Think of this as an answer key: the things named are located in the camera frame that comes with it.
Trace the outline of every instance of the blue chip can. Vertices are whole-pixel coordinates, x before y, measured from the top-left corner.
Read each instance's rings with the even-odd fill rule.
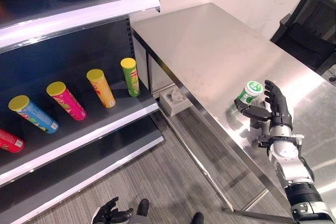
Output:
[[[26,95],[14,97],[9,102],[8,107],[46,133],[53,133],[58,130],[58,123]]]

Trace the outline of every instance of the red chip can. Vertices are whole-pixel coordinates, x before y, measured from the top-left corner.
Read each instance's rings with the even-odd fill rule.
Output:
[[[17,136],[0,129],[0,148],[16,153],[23,149],[25,142]]]

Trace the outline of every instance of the chair backrest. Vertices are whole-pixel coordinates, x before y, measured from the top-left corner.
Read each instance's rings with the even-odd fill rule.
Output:
[[[286,26],[295,23],[317,38],[336,44],[336,0],[301,0]]]

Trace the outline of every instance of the green chip can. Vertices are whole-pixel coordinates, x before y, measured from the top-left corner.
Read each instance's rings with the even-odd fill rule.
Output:
[[[132,97],[140,94],[140,86],[137,72],[137,63],[133,58],[124,58],[120,65],[125,75],[128,92]]]

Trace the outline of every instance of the green cup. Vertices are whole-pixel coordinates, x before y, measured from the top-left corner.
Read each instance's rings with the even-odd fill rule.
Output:
[[[255,97],[260,95],[263,92],[263,86],[257,81],[249,81],[242,93],[237,97],[242,102],[250,103]]]

